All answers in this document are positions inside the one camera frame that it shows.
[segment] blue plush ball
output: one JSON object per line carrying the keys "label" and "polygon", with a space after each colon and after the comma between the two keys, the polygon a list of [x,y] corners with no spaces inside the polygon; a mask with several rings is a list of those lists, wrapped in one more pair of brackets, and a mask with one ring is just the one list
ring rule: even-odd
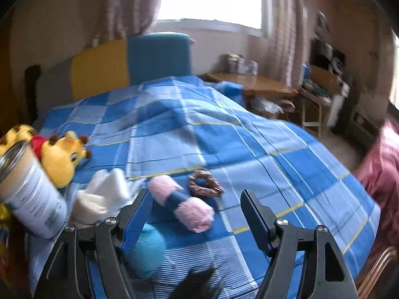
{"label": "blue plush ball", "polygon": [[165,239],[159,231],[152,225],[144,224],[136,246],[129,251],[125,260],[139,277],[148,279],[162,265],[165,250]]}

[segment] bed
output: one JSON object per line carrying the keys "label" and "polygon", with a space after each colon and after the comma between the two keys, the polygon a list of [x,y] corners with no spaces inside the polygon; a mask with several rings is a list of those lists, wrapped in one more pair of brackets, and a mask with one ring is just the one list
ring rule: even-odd
{"label": "bed", "polygon": [[[192,233],[154,203],[148,223],[165,237],[166,259],[150,280],[131,276],[139,298],[167,298],[190,268],[216,266],[220,298],[254,298],[269,259],[256,247],[239,206],[251,189],[277,217],[296,226],[326,225],[355,279],[376,236],[380,208],[355,177],[310,134],[289,122],[244,109],[239,85],[184,75],[156,79],[53,108],[41,134],[74,130],[90,136],[90,160],[62,190],[69,209],[97,170],[118,167],[129,180],[171,175],[188,193],[187,176],[206,168],[225,190],[208,200],[216,214],[209,231]],[[34,291],[52,242],[29,238]],[[303,253],[288,298],[297,293]]]}

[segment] giraffe plush toy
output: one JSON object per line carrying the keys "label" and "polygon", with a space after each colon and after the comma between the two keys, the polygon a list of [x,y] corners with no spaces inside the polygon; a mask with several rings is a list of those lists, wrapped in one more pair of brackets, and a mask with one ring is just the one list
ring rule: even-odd
{"label": "giraffe plush toy", "polygon": [[0,155],[14,143],[25,140],[30,143],[45,172],[57,188],[66,187],[75,174],[75,167],[82,158],[89,158],[91,152],[84,149],[87,136],[77,136],[75,132],[66,132],[60,139],[52,135],[50,139],[39,136],[28,125],[18,125],[0,139]]}

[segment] pink clothing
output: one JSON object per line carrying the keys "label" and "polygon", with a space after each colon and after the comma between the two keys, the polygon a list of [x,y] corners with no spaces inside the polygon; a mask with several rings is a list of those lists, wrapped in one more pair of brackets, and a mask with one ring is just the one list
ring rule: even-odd
{"label": "pink clothing", "polygon": [[370,268],[382,251],[399,246],[399,135],[386,120],[355,177],[381,208],[376,240],[366,262]]}

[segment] yellow headboard panel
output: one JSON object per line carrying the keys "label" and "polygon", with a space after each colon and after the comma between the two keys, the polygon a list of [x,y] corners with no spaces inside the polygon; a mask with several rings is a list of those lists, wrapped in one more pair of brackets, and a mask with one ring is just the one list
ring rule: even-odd
{"label": "yellow headboard panel", "polygon": [[127,40],[90,48],[72,59],[71,88],[75,100],[129,85]]}

